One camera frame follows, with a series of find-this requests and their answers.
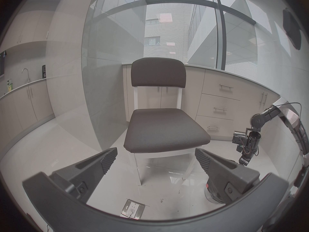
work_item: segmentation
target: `metal handle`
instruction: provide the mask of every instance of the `metal handle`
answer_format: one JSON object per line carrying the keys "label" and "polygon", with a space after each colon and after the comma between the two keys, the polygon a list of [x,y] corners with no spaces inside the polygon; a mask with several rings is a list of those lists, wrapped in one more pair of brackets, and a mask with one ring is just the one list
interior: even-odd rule
{"label": "metal handle", "polygon": [[220,86],[223,86],[223,87],[229,87],[229,88],[234,88],[232,86],[229,86],[229,85],[224,85],[224,84],[220,84]]}
{"label": "metal handle", "polygon": [[265,105],[265,102],[266,102],[266,99],[267,99],[267,95],[268,95],[268,93],[265,95],[265,101],[263,103],[263,106]]}
{"label": "metal handle", "polygon": [[219,110],[224,110],[224,111],[227,111],[226,108],[220,108],[220,107],[214,107],[214,109],[219,109]]}
{"label": "metal handle", "polygon": [[260,101],[260,104],[262,104],[263,97],[264,97],[264,92],[263,92],[263,94],[262,94],[262,99],[261,99],[261,101]]}

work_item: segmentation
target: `brown chair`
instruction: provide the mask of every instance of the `brown chair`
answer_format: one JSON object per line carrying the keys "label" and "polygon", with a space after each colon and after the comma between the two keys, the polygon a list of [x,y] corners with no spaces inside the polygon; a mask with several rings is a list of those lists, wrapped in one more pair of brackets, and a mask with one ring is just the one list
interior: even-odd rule
{"label": "brown chair", "polygon": [[[131,82],[134,87],[134,111],[126,134],[124,147],[138,185],[141,185],[137,158],[157,158],[194,153],[206,145],[208,133],[184,111],[180,110],[182,89],[186,86],[184,64],[170,58],[141,58],[133,62]],[[137,109],[137,87],[178,87],[177,108]],[[195,157],[183,175],[191,173]]]}

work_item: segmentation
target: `floor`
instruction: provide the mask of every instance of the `floor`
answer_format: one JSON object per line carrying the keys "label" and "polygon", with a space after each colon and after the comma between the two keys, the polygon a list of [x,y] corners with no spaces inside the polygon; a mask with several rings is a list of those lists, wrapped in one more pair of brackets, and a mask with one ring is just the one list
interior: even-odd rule
{"label": "floor", "polygon": [[[127,151],[123,147],[126,131],[111,146],[118,155],[110,170],[98,184],[88,205],[99,210],[120,215],[127,199],[146,205],[142,219],[166,220],[185,218],[212,211],[220,204],[209,202],[204,194],[208,176],[196,162],[190,177],[183,181],[182,174],[192,155],[142,159],[137,161],[142,186],[133,181],[133,172]],[[203,146],[210,152],[238,162],[240,153],[230,141],[212,140]],[[83,160],[98,152],[60,127],[53,119],[35,129],[16,143],[0,162],[0,171],[21,208],[39,224],[41,217],[31,205],[22,188],[22,181],[42,171],[53,171]],[[278,174],[265,151],[260,147],[250,168],[260,172]]]}

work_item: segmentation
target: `countertop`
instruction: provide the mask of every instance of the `countertop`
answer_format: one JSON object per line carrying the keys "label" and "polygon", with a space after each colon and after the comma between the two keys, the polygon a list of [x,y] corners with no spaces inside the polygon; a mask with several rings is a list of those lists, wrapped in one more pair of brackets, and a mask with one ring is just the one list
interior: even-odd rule
{"label": "countertop", "polygon": [[[131,65],[131,64],[132,64],[132,63],[122,63],[122,65]],[[265,85],[263,85],[263,84],[261,84],[261,83],[258,83],[258,82],[254,81],[254,80],[251,80],[251,79],[249,79],[249,78],[243,77],[243,76],[241,76],[241,75],[237,75],[237,74],[234,74],[234,73],[231,73],[231,72],[219,70],[219,69],[216,69],[216,68],[210,68],[210,67],[201,66],[201,65],[195,65],[195,64],[187,64],[187,63],[186,63],[186,64],[184,64],[184,66],[202,68],[202,69],[207,69],[207,70],[212,70],[212,71],[217,71],[217,72],[222,72],[222,73],[226,73],[226,74],[229,74],[229,75],[237,76],[237,77],[240,77],[240,78],[242,78],[242,79],[248,80],[248,81],[250,81],[250,82],[259,84],[259,85],[261,85],[262,87],[265,87],[265,88],[271,90],[272,92],[274,92],[274,93],[280,95],[278,92],[272,90],[271,88],[266,87]]]}
{"label": "countertop", "polygon": [[46,79],[45,79],[45,78],[44,78],[44,79],[39,79],[39,80],[30,82],[30,83],[26,83],[26,84],[24,84],[24,85],[21,85],[21,86],[15,88],[15,89],[12,89],[10,92],[7,92],[5,95],[2,95],[2,96],[0,97],[0,100],[1,100],[3,97],[5,97],[6,95],[11,94],[12,92],[14,92],[14,91],[16,91],[16,90],[18,90],[18,89],[20,89],[20,88],[22,88],[22,87],[24,87],[24,86],[27,86],[27,85],[32,84],[32,83],[40,82],[40,81],[43,81],[43,80],[46,80]]}

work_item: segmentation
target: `faucet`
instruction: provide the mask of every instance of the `faucet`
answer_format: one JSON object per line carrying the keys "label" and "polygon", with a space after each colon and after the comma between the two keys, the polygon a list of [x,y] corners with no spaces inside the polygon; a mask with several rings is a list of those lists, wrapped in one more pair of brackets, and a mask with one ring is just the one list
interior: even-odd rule
{"label": "faucet", "polygon": [[28,83],[30,83],[30,79],[29,79],[29,71],[27,68],[23,68],[23,70],[26,69],[27,70],[27,73],[28,73]]}

